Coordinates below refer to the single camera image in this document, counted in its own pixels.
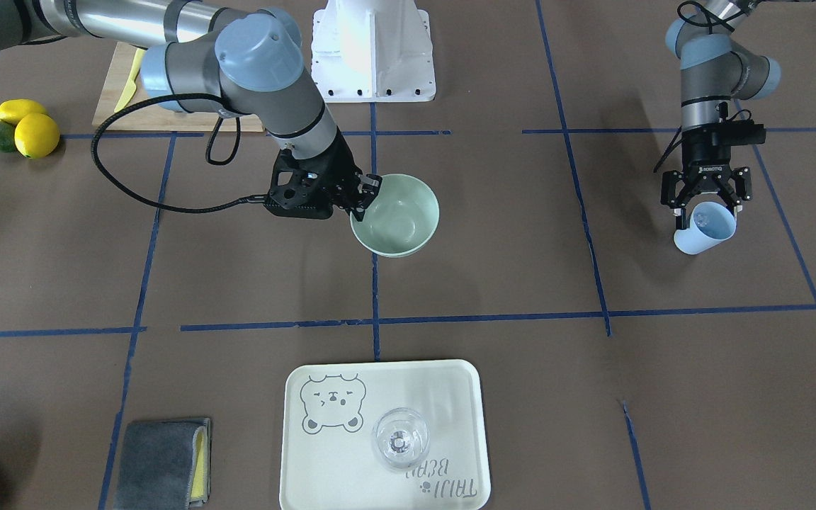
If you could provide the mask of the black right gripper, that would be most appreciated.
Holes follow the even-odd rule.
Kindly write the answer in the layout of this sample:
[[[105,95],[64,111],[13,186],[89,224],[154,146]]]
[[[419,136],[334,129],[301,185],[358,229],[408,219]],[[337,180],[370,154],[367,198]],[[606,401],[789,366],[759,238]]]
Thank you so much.
[[[343,135],[336,135],[326,149],[309,159],[297,159],[291,149],[276,155],[266,195],[266,209],[278,217],[326,220],[341,209],[354,222],[362,222],[367,204],[378,197],[383,178],[363,174],[354,164]]]

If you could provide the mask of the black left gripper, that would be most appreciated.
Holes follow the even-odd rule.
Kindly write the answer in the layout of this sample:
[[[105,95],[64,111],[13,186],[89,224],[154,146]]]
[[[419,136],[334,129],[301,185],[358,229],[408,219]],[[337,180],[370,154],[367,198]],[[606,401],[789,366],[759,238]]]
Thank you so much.
[[[682,148],[682,168],[663,173],[661,204],[676,216],[678,230],[689,228],[687,206],[697,195],[716,194],[721,199],[731,199],[728,208],[732,215],[738,215],[754,197],[750,168],[732,167],[731,147],[713,145],[715,125],[679,128],[670,142],[670,149]]]

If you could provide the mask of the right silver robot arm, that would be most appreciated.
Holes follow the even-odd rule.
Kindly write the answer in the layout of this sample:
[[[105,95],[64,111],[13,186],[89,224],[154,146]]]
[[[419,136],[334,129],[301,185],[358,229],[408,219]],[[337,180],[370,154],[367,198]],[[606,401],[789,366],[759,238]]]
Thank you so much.
[[[305,64],[297,24],[279,8],[249,13],[201,1],[0,1],[0,51],[84,36],[143,49],[148,99],[104,120],[91,143],[94,164],[123,193],[130,189],[99,158],[101,135],[120,116],[155,104],[220,120],[253,115],[280,149],[269,189],[216,212],[261,204],[276,216],[325,220],[340,209],[360,222],[382,179],[354,164]]]

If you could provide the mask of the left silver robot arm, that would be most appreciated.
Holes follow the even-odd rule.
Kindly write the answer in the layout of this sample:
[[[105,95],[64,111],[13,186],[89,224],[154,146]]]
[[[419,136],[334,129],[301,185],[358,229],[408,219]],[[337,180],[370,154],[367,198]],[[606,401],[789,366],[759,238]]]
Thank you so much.
[[[680,149],[682,164],[663,173],[660,201],[678,230],[689,225],[689,203],[699,195],[719,197],[732,215],[752,199],[750,170],[731,164],[731,149],[764,143],[766,129],[734,103],[770,96],[781,80],[777,61],[732,38],[758,5],[684,1],[667,30],[667,48],[679,61],[682,123],[664,155]]]

